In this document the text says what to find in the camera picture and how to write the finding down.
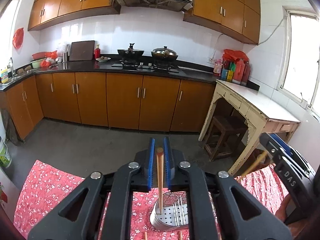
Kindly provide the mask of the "lower wooden kitchen cabinets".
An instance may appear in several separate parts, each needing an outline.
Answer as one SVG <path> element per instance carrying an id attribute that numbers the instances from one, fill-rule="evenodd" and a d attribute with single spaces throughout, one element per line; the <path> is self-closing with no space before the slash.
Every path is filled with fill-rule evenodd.
<path id="1" fill-rule="evenodd" d="M 1 91 L 1 110 L 24 139 L 43 118 L 154 132 L 199 132 L 211 83 L 122 73 L 48 73 Z"/>

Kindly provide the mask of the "wooden kitchen cabinets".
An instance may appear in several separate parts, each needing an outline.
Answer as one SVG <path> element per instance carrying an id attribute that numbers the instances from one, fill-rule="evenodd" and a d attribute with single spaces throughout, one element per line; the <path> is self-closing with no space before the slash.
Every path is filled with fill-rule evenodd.
<path id="1" fill-rule="evenodd" d="M 186 22 L 258 44 L 260 0 L 34 0 L 28 28 L 41 30 L 77 18 L 119 14 L 122 7 L 182 12 Z"/>
<path id="2" fill-rule="evenodd" d="M 211 83 L 122 73 L 48 73 L 1 91 L 1 110 L 24 139 L 43 118 L 154 132 L 199 132 Z"/>

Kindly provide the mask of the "upper wooden kitchen cabinets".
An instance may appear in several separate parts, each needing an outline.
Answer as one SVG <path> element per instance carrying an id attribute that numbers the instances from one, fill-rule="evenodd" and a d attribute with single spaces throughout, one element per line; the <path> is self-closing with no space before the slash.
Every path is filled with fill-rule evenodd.
<path id="1" fill-rule="evenodd" d="M 182 12 L 186 22 L 258 44 L 260 0 L 34 0 L 28 28 L 41 30 L 77 18 L 119 14 L 122 7 Z"/>

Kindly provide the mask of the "red floral tablecloth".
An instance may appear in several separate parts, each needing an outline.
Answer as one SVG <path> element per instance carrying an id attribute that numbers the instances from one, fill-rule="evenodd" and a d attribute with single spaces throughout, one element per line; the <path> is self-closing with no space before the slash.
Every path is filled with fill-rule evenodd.
<path id="1" fill-rule="evenodd" d="M 27 238 L 31 229 L 71 193 L 83 178 L 63 172 L 39 160 L 33 164 L 20 192 L 14 214 L 14 226 Z M 271 213 L 276 213 L 288 191 L 276 175 L 273 165 L 245 176 L 241 185 Z M 133 194 L 131 239 L 177 239 L 177 230 L 161 232 L 150 223 L 150 214 L 158 198 L 157 188 Z"/>

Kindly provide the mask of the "cream old wooden table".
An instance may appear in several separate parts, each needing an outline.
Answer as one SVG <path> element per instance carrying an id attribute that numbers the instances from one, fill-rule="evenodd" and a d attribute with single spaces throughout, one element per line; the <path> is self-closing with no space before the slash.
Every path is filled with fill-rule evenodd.
<path id="1" fill-rule="evenodd" d="M 216 81 L 210 107 L 201 129 L 199 141 L 204 139 L 210 126 L 217 101 L 223 98 L 247 121 L 247 145 L 228 173 L 235 175 L 259 144 L 262 133 L 285 133 L 288 142 L 300 121 L 281 105 L 256 90 L 227 81 Z"/>

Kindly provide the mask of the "wooden stool under table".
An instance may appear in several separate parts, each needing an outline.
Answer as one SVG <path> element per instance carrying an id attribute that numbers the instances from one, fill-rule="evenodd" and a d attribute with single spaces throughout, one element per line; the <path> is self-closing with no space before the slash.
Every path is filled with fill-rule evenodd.
<path id="1" fill-rule="evenodd" d="M 222 159 L 236 153 L 248 127 L 237 116 L 213 116 L 203 149 L 209 161 Z"/>

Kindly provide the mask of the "white bucket on floor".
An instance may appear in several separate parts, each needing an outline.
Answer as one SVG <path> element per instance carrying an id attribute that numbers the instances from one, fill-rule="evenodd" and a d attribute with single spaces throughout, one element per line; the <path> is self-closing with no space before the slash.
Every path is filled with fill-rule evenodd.
<path id="1" fill-rule="evenodd" d="M 7 168 L 11 165 L 11 155 L 5 141 L 0 138 L 0 162 L 1 166 Z"/>

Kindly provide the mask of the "red oil jug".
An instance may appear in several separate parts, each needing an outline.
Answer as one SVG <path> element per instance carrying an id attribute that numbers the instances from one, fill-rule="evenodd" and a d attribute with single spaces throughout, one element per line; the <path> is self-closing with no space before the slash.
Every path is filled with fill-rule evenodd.
<path id="1" fill-rule="evenodd" d="M 245 71 L 245 63 L 243 59 L 239 59 L 235 65 L 232 83 L 236 83 L 237 85 L 240 85 L 244 71 Z"/>

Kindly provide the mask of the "yellow dish soap bottle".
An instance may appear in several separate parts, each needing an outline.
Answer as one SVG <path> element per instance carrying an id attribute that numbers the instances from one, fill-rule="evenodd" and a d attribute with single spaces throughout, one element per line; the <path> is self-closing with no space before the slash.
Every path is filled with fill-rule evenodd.
<path id="1" fill-rule="evenodd" d="M 1 83 L 6 83 L 8 79 L 8 69 L 4 68 L 1 70 Z"/>

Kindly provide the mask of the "red basin on counter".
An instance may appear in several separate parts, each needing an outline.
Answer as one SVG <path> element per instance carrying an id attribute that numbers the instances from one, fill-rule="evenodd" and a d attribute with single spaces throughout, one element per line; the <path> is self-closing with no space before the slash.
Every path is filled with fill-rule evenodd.
<path id="1" fill-rule="evenodd" d="M 32 55 L 33 60 L 40 60 L 40 59 L 44 59 L 45 57 L 46 57 L 45 51 L 38 52 Z"/>

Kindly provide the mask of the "brown cutting board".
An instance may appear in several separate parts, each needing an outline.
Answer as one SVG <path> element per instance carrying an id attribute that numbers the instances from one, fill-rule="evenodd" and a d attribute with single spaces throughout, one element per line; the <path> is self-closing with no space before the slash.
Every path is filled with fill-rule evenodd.
<path id="1" fill-rule="evenodd" d="M 94 57 L 95 41 L 72 42 L 70 48 L 70 61 L 91 61 Z"/>

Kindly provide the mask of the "red bottle on counter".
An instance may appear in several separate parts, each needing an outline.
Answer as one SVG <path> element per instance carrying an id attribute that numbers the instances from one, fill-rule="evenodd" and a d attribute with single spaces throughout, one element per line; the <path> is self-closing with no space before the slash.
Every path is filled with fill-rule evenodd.
<path id="1" fill-rule="evenodd" d="M 94 58 L 95 59 L 100 59 L 100 48 L 99 48 L 98 44 L 96 45 L 96 48 L 94 50 Z"/>

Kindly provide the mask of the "gas stove top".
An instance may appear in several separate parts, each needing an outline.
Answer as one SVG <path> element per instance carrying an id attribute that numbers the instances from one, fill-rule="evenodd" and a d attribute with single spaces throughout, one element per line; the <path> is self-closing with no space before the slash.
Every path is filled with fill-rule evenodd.
<path id="1" fill-rule="evenodd" d="M 136 71 L 136 72 L 155 72 L 155 73 L 170 73 L 170 74 L 178 74 L 180 72 L 179 68 L 158 68 L 152 63 L 148 63 L 145 65 L 143 62 L 140 62 L 139 64 L 124 64 L 124 63 L 114 63 L 111 65 L 112 68 L 119 68 L 122 70 L 130 70 L 130 71 Z"/>

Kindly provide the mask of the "lidded dark wok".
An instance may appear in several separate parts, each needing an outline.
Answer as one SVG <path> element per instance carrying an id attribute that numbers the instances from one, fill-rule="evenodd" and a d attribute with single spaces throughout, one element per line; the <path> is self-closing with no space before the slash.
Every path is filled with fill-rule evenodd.
<path id="1" fill-rule="evenodd" d="M 163 62 L 173 62 L 178 58 L 177 53 L 174 50 L 169 49 L 167 46 L 153 49 L 151 55 L 154 60 Z"/>

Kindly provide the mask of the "red plastic bag on wall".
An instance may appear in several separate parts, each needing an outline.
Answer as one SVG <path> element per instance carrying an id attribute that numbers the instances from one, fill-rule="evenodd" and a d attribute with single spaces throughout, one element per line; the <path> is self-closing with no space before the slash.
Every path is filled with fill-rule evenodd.
<path id="1" fill-rule="evenodd" d="M 21 48 L 23 39 L 24 39 L 24 28 L 19 28 L 15 31 L 12 39 L 12 45 L 16 50 Z"/>

